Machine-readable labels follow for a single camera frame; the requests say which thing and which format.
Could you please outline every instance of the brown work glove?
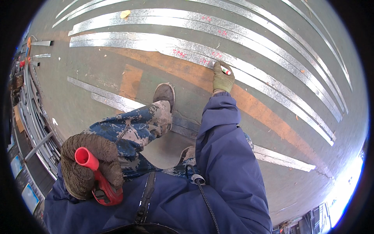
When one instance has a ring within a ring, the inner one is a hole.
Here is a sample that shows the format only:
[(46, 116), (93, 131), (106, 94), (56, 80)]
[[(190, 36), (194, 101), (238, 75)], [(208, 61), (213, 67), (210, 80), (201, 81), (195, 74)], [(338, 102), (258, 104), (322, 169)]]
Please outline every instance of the brown work glove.
[[(230, 75), (223, 73), (221, 66), (226, 68), (231, 72)], [(222, 61), (217, 61), (214, 64), (214, 76), (213, 76), (213, 93), (217, 91), (226, 91), (230, 92), (235, 81), (235, 76), (231, 68), (227, 63)]]
[(99, 160), (99, 170), (115, 189), (123, 184), (121, 166), (116, 145), (102, 136), (77, 134), (69, 137), (61, 148), (61, 170), (67, 191), (75, 198), (92, 197), (94, 172), (75, 162), (74, 154), (79, 147), (87, 148)]

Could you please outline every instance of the camouflage pants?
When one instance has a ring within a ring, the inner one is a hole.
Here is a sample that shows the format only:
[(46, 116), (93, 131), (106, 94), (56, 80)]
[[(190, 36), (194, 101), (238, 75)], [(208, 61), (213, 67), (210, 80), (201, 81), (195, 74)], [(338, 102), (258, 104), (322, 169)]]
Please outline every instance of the camouflage pants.
[[(170, 131), (172, 116), (168, 101), (157, 101), (131, 112), (113, 115), (104, 118), (84, 130), (84, 134), (100, 135), (117, 143), (118, 159), (121, 164), (125, 180), (137, 178), (151, 171), (186, 178), (186, 165), (194, 166), (196, 172), (195, 147), (190, 146), (183, 150), (179, 163), (169, 169), (160, 169), (152, 165), (140, 153), (144, 147)], [(253, 144), (245, 134), (246, 139), (253, 149)], [(188, 178), (192, 176), (192, 169), (188, 170)]]

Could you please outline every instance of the red handwritten number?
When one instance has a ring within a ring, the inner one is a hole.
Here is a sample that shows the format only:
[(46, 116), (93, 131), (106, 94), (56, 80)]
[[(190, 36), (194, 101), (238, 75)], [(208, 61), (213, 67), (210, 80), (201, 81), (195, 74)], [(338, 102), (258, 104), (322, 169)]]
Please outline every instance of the red handwritten number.
[(201, 17), (201, 19), (205, 19), (206, 21), (212, 21), (212, 18), (209, 18), (209, 16), (207, 16), (207, 17), (203, 16), (203, 17)]
[(204, 64), (206, 64), (206, 65), (209, 65), (210, 62), (211, 62), (211, 61), (207, 61), (207, 60), (205, 60), (205, 59), (200, 58), (200, 63), (204, 63)]
[(222, 57), (222, 55), (220, 55), (218, 52), (212, 52), (212, 55), (215, 55), (216, 57), (219, 57), (219, 58)]
[(218, 33), (221, 33), (221, 35), (227, 35), (227, 32), (226, 32), (226, 31), (218, 30)]
[(184, 54), (183, 52), (177, 51), (176, 49), (173, 49), (173, 51), (174, 51), (173, 52), (174, 54), (177, 54), (177, 55), (179, 55), (182, 58), (184, 58), (184, 56), (187, 55), (187, 54)]

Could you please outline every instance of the blue jacket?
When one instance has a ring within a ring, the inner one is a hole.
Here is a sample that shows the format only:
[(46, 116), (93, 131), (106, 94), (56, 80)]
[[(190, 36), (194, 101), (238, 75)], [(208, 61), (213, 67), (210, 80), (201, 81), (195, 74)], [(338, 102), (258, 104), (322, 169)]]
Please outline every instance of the blue jacket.
[[(263, 178), (242, 129), (236, 126), (240, 119), (230, 94), (210, 98), (196, 140), (196, 164), (206, 180), (203, 190), (221, 233), (269, 233), (272, 222)], [(73, 198), (59, 166), (58, 179), (45, 199), (49, 232), (98, 233), (134, 223), (148, 174), (123, 184), (120, 205), (103, 206), (94, 199)], [(161, 172), (156, 172), (146, 223), (189, 233), (216, 232), (198, 186)]]

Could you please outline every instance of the dry leaf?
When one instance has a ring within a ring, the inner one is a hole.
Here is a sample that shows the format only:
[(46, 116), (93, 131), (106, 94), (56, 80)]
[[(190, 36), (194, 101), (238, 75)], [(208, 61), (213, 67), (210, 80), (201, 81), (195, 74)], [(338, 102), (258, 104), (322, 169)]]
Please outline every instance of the dry leaf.
[(124, 10), (121, 12), (121, 15), (119, 17), (121, 17), (121, 19), (127, 17), (129, 14), (131, 13), (131, 10)]

